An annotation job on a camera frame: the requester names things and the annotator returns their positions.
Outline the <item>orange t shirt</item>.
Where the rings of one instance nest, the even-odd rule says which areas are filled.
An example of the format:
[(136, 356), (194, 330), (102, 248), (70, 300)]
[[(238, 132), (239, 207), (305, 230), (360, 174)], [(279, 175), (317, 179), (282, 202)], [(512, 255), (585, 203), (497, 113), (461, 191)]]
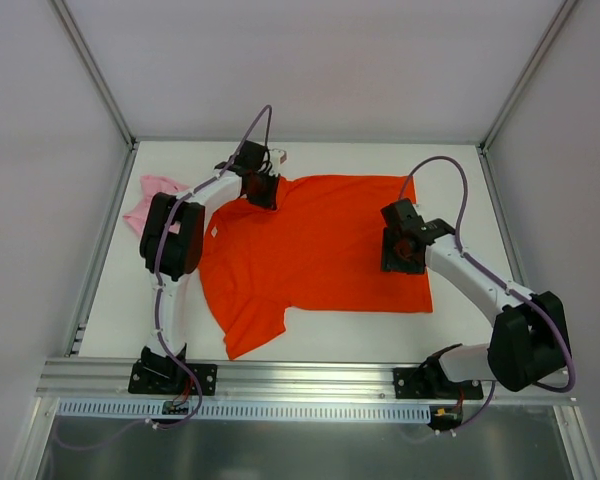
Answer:
[(396, 176), (281, 179), (276, 207), (240, 198), (211, 217), (198, 265), (231, 360), (285, 330), (291, 307), (430, 314), (429, 278), (381, 269), (381, 210), (415, 186)]

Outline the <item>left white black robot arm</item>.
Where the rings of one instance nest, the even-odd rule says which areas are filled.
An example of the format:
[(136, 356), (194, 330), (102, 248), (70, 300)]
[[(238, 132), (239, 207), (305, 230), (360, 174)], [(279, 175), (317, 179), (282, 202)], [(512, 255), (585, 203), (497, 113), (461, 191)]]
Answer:
[(201, 185), (182, 193), (153, 196), (139, 245), (151, 274), (152, 326), (133, 365), (129, 393), (213, 393), (195, 384), (199, 376), (186, 363), (188, 283), (202, 258), (210, 219), (220, 207), (244, 197), (265, 210), (276, 208), (280, 169), (286, 157), (284, 150), (243, 141)]

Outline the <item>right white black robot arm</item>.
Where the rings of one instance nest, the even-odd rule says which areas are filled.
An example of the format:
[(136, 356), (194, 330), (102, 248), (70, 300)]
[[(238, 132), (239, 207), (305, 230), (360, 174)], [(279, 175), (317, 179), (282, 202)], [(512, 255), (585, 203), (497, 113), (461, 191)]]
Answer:
[(442, 276), (467, 298), (492, 327), (486, 344), (446, 347), (430, 355), (425, 389), (445, 397), (459, 383), (491, 381), (512, 392), (573, 367), (561, 300), (505, 281), (462, 247), (455, 228), (442, 219), (426, 221), (408, 199), (381, 210), (385, 226), (381, 268), (385, 272)]

